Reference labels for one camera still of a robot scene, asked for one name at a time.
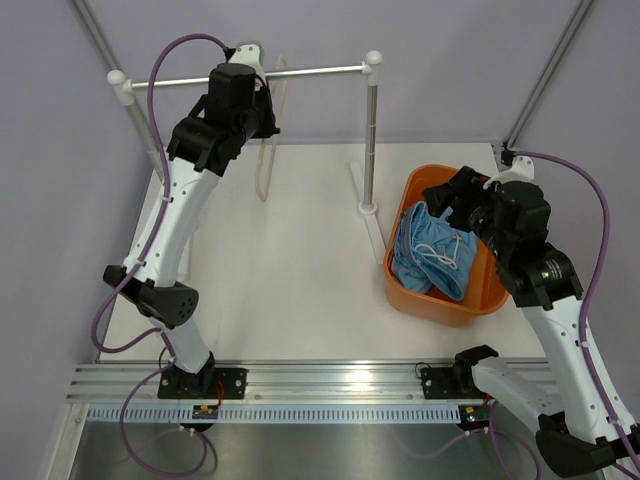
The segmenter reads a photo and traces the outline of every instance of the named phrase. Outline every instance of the blue cloth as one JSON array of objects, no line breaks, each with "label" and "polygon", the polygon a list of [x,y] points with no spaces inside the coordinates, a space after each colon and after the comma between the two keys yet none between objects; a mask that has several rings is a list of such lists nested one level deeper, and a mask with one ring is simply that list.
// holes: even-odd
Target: blue cloth
[{"label": "blue cloth", "polygon": [[444,220],[450,214],[448,209],[442,218],[432,217],[424,202],[405,210],[393,246],[391,270],[409,290],[426,293],[435,285],[460,301],[478,248],[473,233],[451,228]]}]

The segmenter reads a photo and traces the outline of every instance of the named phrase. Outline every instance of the white tabletop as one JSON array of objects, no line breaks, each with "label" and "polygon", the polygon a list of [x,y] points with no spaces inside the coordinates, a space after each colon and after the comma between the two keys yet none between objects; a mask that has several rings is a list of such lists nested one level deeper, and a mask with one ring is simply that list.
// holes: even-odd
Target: white tabletop
[{"label": "white tabletop", "polygon": [[[186,283],[200,293],[194,318],[216,358],[451,358],[481,344],[504,357],[544,356],[511,299],[464,329],[402,314],[387,303],[349,170],[349,162],[362,162],[363,145],[280,146],[266,203],[254,191],[257,152],[245,147],[230,164],[193,239]],[[497,170],[488,144],[378,145],[374,199],[385,239],[409,174],[430,163]],[[158,189],[154,176],[147,206]],[[122,345],[149,327],[119,298],[106,344]],[[161,348],[152,336],[102,358],[152,360]]]}]

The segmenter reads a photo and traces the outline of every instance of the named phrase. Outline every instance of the gray floor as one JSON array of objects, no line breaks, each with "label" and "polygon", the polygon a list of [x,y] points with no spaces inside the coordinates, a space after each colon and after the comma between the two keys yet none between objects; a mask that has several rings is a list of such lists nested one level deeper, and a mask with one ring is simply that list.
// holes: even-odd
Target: gray floor
[{"label": "gray floor", "polygon": [[[511,415],[499,412],[498,425],[526,436]],[[189,469],[200,458],[200,442],[187,434],[149,439],[167,425],[133,424],[127,433],[139,455],[157,468]],[[414,458],[459,435],[453,425],[215,425],[207,431],[216,449],[193,478],[218,480],[457,479],[507,478],[485,435],[465,438],[437,458]],[[516,478],[533,479],[533,462],[520,447],[502,441]],[[557,478],[546,466],[545,480]],[[161,478],[143,471],[126,455],[115,423],[88,423],[71,476],[74,480]],[[600,476],[583,477],[596,479]]]}]

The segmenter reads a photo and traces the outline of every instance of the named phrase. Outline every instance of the orange bin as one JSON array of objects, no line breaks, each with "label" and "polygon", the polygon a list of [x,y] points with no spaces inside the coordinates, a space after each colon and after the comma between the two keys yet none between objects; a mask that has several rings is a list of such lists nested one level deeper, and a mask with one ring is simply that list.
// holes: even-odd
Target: orange bin
[{"label": "orange bin", "polygon": [[425,295],[404,288],[391,271],[393,244],[400,225],[402,212],[414,203],[423,200],[425,188],[449,181],[458,170],[443,165],[425,165],[409,176],[407,186],[398,207],[396,221],[391,231],[384,257],[386,277],[385,294],[389,303],[400,312],[428,318],[450,327],[469,325],[478,315],[495,312],[507,301],[508,293],[500,283],[496,273],[496,262],[487,248],[478,241],[478,253],[469,278],[464,298],[456,302],[433,287]]}]

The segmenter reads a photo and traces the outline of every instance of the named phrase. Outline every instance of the perforated metal strip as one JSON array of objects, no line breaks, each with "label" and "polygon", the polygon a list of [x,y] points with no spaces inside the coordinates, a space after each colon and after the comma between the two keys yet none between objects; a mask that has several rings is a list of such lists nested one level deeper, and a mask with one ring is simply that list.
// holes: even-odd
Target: perforated metal strip
[{"label": "perforated metal strip", "polygon": [[[121,405],[92,404],[87,420],[117,422]],[[127,423],[211,423],[193,418],[193,405],[134,404]],[[218,423],[443,424],[460,423],[457,405],[226,405]]]}]

